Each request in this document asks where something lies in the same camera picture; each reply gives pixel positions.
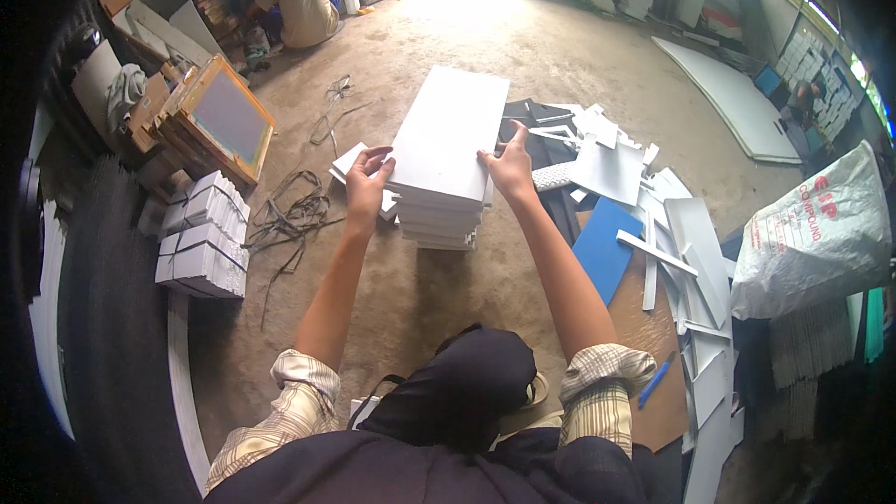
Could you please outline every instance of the white container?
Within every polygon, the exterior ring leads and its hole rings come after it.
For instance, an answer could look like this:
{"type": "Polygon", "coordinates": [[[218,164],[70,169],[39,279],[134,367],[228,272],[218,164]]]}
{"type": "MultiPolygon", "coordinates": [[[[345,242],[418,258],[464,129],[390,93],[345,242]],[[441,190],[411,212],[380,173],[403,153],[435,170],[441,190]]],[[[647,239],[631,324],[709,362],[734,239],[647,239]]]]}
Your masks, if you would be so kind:
{"type": "Polygon", "coordinates": [[[345,11],[354,16],[361,8],[361,0],[345,0],[345,11]]]}

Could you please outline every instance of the gray rag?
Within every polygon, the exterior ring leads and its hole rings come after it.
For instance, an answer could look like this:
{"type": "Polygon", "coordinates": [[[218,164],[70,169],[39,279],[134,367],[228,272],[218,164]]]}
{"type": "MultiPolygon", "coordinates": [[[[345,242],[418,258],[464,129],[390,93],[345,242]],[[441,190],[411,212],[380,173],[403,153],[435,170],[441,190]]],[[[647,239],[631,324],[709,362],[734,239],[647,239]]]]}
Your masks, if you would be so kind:
{"type": "Polygon", "coordinates": [[[110,133],[124,131],[129,111],[146,93],[146,75],[131,63],[118,71],[106,96],[106,126],[110,133]]]}

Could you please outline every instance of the plaid shirt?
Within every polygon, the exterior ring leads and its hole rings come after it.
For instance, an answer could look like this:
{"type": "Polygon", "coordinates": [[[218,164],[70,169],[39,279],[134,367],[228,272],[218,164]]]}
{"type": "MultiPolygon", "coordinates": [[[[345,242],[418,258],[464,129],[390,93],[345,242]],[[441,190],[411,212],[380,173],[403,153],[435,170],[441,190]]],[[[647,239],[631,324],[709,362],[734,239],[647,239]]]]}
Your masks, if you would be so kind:
{"type": "MultiPolygon", "coordinates": [[[[647,385],[657,364],[648,353],[621,344],[582,349],[566,369],[560,389],[564,408],[560,445],[582,436],[600,436],[632,456],[632,410],[628,399],[647,385]]],[[[283,390],[271,415],[251,428],[230,432],[211,464],[207,490],[277,448],[338,430],[333,406],[340,379],[326,364],[289,349],[277,357],[271,376],[283,390]]]]}

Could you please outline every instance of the hand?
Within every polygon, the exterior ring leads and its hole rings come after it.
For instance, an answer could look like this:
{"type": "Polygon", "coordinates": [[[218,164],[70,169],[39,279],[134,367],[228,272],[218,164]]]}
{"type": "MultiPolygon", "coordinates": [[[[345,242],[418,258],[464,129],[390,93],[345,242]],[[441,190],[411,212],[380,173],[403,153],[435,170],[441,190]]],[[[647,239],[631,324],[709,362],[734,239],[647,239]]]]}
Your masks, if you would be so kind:
{"type": "Polygon", "coordinates": [[[516,128],[516,134],[510,142],[498,143],[498,148],[504,149],[500,157],[485,150],[479,150],[476,155],[488,168],[488,174],[507,202],[513,204],[534,195],[535,186],[532,184],[532,159],[526,152],[529,129],[516,119],[511,120],[511,125],[516,128]]]}
{"type": "Polygon", "coordinates": [[[362,150],[345,175],[349,196],[347,232],[366,234],[367,237],[374,233],[376,218],[383,206],[383,187],[395,169],[395,158],[383,162],[391,151],[392,147],[362,150]]]}

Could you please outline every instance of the beige shirt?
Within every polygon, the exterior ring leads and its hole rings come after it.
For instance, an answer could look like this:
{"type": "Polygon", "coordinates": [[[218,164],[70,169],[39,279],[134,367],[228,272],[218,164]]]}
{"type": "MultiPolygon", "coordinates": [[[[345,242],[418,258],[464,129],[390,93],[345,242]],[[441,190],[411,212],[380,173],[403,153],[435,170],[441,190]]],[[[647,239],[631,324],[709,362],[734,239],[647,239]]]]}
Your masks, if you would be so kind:
{"type": "MultiPolygon", "coordinates": [[[[651,380],[657,364],[648,353],[621,344],[597,344],[576,353],[560,385],[563,427],[560,446],[582,436],[600,436],[632,456],[629,398],[651,380]]],[[[271,368],[282,389],[271,415],[257,426],[230,432],[211,464],[205,489],[211,490],[243,467],[300,438],[335,431],[333,408],[340,378],[312,356],[289,349],[271,368]]]]}
{"type": "Polygon", "coordinates": [[[255,0],[265,12],[275,4],[283,15],[280,39],[286,47],[310,47],[336,33],[339,12],[330,0],[255,0]]]}

